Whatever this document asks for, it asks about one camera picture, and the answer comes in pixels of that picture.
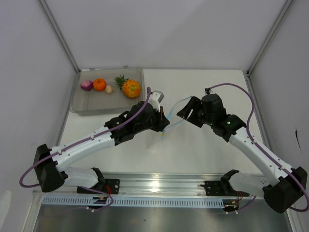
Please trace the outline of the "orange toy pineapple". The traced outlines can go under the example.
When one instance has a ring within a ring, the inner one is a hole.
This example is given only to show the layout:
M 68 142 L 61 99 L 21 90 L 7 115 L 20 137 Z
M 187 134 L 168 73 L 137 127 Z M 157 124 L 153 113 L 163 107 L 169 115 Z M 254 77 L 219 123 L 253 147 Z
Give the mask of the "orange toy pineapple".
M 135 80 L 131 80 L 129 78 L 125 78 L 123 75 L 120 75 L 115 77 L 114 81 L 128 98 L 134 99 L 141 94 L 141 86 Z

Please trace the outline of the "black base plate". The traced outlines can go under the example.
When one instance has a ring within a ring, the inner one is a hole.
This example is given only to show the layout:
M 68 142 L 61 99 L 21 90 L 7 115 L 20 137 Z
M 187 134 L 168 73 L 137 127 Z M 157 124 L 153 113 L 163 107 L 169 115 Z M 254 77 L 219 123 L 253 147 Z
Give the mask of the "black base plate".
M 228 182 L 225 181 L 204 181 L 203 184 L 200 185 L 204 188 L 207 196 L 226 196 L 226 197 L 249 197 L 249 194 L 246 192 L 238 192 L 235 191 Z
M 97 183 L 90 189 L 112 194 L 118 194 L 120 188 L 120 179 L 105 179 L 105 183 Z M 94 191 L 86 190 L 82 187 L 77 187 L 77 193 L 79 194 L 95 194 Z

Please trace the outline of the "aluminium mounting rail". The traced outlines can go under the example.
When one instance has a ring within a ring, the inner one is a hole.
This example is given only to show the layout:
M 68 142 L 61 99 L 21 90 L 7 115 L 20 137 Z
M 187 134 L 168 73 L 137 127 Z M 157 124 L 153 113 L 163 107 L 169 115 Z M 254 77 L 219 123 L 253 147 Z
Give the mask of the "aluminium mounting rail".
M 87 170 L 86 174 L 78 174 L 76 171 L 65 171 L 64 184 L 55 180 L 47 181 L 43 187 L 34 187 L 33 194 L 49 195 L 78 195 L 77 187 L 90 189 L 97 183 L 105 183 L 105 179 L 120 179 L 118 194 L 112 196 L 128 197 L 196 197 L 206 196 L 206 192 L 200 185 L 204 181 L 228 182 L 231 174 L 126 174 L 105 173 L 98 170 Z

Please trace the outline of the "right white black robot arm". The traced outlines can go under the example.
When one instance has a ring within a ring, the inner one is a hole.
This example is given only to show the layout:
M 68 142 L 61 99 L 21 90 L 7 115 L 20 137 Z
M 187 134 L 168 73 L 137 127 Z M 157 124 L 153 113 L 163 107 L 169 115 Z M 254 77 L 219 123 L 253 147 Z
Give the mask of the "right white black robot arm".
M 243 191 L 264 198 L 277 213 L 284 213 L 306 193 L 307 172 L 294 168 L 250 135 L 249 127 L 238 116 L 227 114 L 217 94 L 202 99 L 192 97 L 177 116 L 201 128 L 211 127 L 213 132 L 241 151 L 264 175 L 263 179 L 231 170 L 222 176 L 221 191 L 231 195 Z

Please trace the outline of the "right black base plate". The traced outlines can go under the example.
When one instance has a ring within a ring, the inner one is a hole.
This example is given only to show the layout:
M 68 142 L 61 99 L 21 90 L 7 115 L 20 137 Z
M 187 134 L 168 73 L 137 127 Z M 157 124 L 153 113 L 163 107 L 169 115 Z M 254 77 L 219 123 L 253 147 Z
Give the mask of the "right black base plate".
M 204 181 L 203 184 L 200 185 L 204 188 L 207 196 L 226 196 L 226 197 L 249 197 L 249 194 L 246 192 L 238 192 L 235 191 L 228 182 L 225 181 Z

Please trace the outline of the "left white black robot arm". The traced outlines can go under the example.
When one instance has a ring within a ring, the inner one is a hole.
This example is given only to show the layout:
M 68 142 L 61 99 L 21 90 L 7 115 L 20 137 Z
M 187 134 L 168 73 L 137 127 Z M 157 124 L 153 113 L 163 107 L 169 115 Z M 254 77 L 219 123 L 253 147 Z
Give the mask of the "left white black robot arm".
M 104 191 L 107 183 L 99 168 L 80 169 L 72 164 L 100 150 L 132 140 L 145 130 L 162 132 L 168 125 L 162 107 L 155 109 L 150 103 L 140 102 L 79 141 L 53 148 L 46 144 L 37 147 L 34 170 L 42 192 L 52 192 L 62 186 L 76 186 L 77 193 Z

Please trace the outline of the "beige garlic bulb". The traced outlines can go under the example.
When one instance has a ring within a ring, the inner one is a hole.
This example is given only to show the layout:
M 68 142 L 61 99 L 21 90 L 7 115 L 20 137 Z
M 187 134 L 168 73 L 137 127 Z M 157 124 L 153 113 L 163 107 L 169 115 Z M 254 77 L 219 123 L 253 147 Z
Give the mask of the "beige garlic bulb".
M 111 94 L 114 92 L 114 88 L 112 86 L 106 86 L 105 92 Z

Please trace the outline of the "aluminium frame post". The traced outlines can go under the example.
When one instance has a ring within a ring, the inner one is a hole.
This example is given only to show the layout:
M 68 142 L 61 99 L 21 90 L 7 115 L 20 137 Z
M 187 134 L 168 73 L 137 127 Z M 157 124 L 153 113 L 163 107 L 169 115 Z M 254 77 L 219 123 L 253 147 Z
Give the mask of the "aluminium frame post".
M 72 66 L 73 70 L 78 73 L 80 71 L 78 64 L 71 52 L 71 49 L 63 36 L 63 33 L 48 5 L 48 2 L 46 0 L 37 0 L 37 3 L 39 4 L 41 11 L 43 12 L 47 22 L 49 23 L 56 39 L 58 40 L 60 47 L 62 48 L 65 56 L 67 57 L 70 65 Z
M 259 48 L 257 54 L 255 55 L 251 65 L 249 66 L 249 69 L 246 71 L 247 76 L 251 76 L 251 74 L 254 72 L 258 64 L 260 63 L 261 59 L 263 58 L 265 52 L 271 45 L 273 39 L 275 38 L 276 34 L 278 33 L 280 27 L 285 21 L 285 18 L 287 17 L 288 13 L 290 12 L 293 4 L 295 3 L 295 0 L 286 0 L 284 2 L 284 5 L 282 6 L 280 12 L 275 18 L 274 23 L 272 24 L 269 32 L 267 33 L 265 39 L 263 40 L 263 43 L 261 47 Z

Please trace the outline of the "left aluminium frame post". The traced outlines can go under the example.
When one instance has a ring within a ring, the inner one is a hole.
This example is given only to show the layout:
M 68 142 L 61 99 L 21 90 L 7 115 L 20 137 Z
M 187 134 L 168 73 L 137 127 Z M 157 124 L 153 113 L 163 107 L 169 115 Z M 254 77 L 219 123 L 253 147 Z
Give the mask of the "left aluminium frame post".
M 62 48 L 65 56 L 67 57 L 70 65 L 72 66 L 73 70 L 78 73 L 80 71 L 78 64 L 71 52 L 71 49 L 63 36 L 63 33 L 48 5 L 48 2 L 46 0 L 37 0 L 37 3 L 39 4 L 41 11 L 43 12 L 47 22 L 49 23 L 56 39 L 58 40 L 60 47 Z

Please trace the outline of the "right aluminium frame post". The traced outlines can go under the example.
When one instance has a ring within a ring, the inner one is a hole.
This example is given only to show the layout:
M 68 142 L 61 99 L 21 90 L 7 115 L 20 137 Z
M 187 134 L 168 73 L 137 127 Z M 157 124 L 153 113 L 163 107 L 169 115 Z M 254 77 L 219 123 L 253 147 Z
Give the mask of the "right aluminium frame post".
M 284 5 L 282 6 L 280 12 L 275 18 L 274 23 L 272 24 L 269 32 L 267 33 L 265 39 L 263 40 L 263 43 L 261 47 L 259 48 L 257 54 L 255 55 L 251 65 L 249 66 L 249 69 L 246 71 L 247 76 L 251 76 L 251 74 L 254 72 L 258 64 L 260 63 L 261 59 L 263 58 L 265 52 L 271 45 L 273 39 L 275 38 L 276 34 L 278 33 L 280 27 L 285 21 L 285 18 L 287 17 L 288 13 L 290 12 L 293 4 L 295 3 L 295 0 L 286 0 L 284 2 Z

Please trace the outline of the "small orange pumpkin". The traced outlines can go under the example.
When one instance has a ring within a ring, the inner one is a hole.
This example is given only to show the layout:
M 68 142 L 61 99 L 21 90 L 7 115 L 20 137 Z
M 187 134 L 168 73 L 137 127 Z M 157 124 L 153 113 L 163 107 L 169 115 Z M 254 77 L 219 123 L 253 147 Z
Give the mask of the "small orange pumpkin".
M 95 91 L 104 91 L 107 86 L 107 83 L 104 79 L 98 78 L 93 81 L 93 89 Z

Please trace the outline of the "clear grey plastic bin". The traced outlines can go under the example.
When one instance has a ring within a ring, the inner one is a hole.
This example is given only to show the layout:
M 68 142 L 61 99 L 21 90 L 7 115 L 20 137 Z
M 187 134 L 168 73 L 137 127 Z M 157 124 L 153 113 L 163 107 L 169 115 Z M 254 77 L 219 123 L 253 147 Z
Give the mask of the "clear grey plastic bin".
M 121 86 L 139 85 L 132 98 Z M 74 77 L 70 111 L 81 116 L 121 113 L 145 100 L 146 87 L 141 68 L 89 69 Z

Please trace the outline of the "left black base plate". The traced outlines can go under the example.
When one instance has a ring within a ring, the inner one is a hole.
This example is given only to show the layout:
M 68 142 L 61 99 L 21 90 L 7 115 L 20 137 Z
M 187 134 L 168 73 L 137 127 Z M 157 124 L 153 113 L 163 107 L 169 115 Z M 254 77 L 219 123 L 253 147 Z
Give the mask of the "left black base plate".
M 120 179 L 105 179 L 105 183 L 97 183 L 90 189 L 112 194 L 118 194 L 120 188 Z M 82 187 L 77 187 L 77 193 L 79 194 L 95 194 L 94 191 L 86 190 Z

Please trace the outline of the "purple red onion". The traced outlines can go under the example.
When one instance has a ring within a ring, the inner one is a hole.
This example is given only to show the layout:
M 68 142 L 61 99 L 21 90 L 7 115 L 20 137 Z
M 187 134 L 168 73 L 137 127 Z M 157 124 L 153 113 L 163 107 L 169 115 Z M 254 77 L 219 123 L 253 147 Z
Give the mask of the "purple red onion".
M 80 84 L 80 87 L 85 91 L 90 91 L 93 87 L 93 82 L 91 80 L 85 80 Z

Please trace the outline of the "clear zip top bag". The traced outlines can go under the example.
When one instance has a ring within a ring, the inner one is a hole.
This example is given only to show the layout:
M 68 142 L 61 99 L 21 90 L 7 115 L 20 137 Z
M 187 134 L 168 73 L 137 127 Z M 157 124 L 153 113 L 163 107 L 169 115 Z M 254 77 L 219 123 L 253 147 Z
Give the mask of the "clear zip top bag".
M 171 118 L 172 118 L 172 116 L 173 116 L 173 111 L 174 111 L 174 109 L 175 109 L 175 107 L 176 107 L 177 104 L 179 104 L 179 103 L 181 103 L 181 102 L 183 102 L 183 101 L 186 101 L 186 100 L 190 101 L 191 98 L 192 98 L 192 96 L 189 96 L 189 97 L 187 97 L 187 98 L 184 98 L 184 99 L 181 99 L 181 100 L 177 101 L 177 102 L 172 106 L 172 108 L 170 109 L 168 115 L 166 116 L 166 119 L 168 119 L 169 121 L 171 120 Z M 164 130 L 162 131 L 162 133 L 161 133 L 161 140 L 163 141 L 163 140 L 165 139 L 165 134 L 166 134 L 167 130 L 169 130 L 169 129 L 175 127 L 175 126 L 177 126 L 178 124 L 182 123 L 183 121 L 184 121 L 184 119 L 181 119 L 181 120 L 179 120 L 179 121 L 177 121 L 177 122 L 175 122 L 175 123 L 172 123 L 172 124 L 169 124 L 168 126 L 166 126 L 166 127 L 164 128 Z

